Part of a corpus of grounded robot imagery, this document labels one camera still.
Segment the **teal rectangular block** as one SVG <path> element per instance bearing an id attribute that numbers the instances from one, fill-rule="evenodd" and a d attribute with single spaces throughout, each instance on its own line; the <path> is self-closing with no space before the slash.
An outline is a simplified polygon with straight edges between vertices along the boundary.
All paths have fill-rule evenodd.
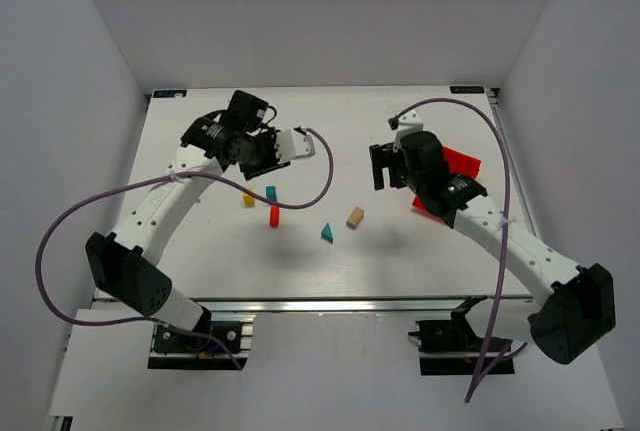
<path id="1" fill-rule="evenodd" d="M 269 185 L 269 186 L 266 187 L 266 198 L 271 203 L 277 203 L 278 202 L 277 189 L 276 189 L 275 186 Z"/>

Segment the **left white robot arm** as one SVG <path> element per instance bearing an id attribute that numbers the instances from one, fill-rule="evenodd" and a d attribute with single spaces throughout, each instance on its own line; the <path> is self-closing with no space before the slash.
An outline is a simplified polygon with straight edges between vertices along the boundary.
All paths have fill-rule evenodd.
<path id="1" fill-rule="evenodd" d="M 205 334 L 211 314 L 179 292 L 157 265 L 171 236 L 210 185 L 210 176 L 240 166 L 251 178 L 280 168 L 277 130 L 264 124 L 270 105 L 237 90 L 224 110 L 197 118 L 167 166 L 131 215 L 85 245 L 96 287 L 144 317 Z"/>

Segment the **yellow cube block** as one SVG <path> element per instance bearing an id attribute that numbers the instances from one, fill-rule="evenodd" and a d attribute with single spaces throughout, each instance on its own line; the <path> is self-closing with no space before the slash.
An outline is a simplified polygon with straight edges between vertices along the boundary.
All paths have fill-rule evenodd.
<path id="1" fill-rule="evenodd" d="M 255 205 L 255 198 L 247 193 L 243 194 L 243 201 L 246 207 L 253 207 Z"/>

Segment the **red cylinder block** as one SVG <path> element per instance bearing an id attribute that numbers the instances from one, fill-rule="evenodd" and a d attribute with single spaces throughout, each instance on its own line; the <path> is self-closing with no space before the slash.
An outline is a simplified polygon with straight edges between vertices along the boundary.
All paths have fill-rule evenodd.
<path id="1" fill-rule="evenodd" d="M 280 208 L 278 206 L 272 206 L 270 208 L 269 226 L 277 228 L 280 224 Z"/>

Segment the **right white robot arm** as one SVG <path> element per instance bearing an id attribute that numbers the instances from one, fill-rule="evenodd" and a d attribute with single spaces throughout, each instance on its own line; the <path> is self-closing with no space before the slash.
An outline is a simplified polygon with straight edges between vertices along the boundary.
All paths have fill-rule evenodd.
<path id="1" fill-rule="evenodd" d="M 552 250 L 520 225 L 510 224 L 486 189 L 454 174 L 437 137 L 427 131 L 369 148 L 374 187 L 409 188 L 425 210 L 471 239 L 528 290 L 532 299 L 507 306 L 494 335 L 536 345 L 559 364 L 569 364 L 615 326 L 611 273 L 584 267 Z"/>

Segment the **red plastic bin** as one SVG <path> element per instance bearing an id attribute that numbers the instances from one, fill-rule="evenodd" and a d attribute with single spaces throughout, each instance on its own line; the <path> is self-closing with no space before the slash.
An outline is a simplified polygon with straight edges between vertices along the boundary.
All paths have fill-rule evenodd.
<path id="1" fill-rule="evenodd" d="M 443 147 L 444 159 L 447 161 L 452 174 L 463 174 L 473 179 L 479 175 L 482 161 L 468 154 L 461 153 L 452 148 Z M 428 212 L 422 201 L 415 196 L 412 202 L 413 211 L 428 217 L 429 219 L 441 222 L 442 219 Z"/>

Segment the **natural wood block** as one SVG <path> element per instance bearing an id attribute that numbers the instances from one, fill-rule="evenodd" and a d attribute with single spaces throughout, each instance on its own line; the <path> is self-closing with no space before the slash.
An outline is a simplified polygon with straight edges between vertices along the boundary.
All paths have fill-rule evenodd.
<path id="1" fill-rule="evenodd" d="M 363 218 L 364 210 L 360 207 L 355 207 L 346 220 L 346 226 L 349 229 L 356 229 Z"/>

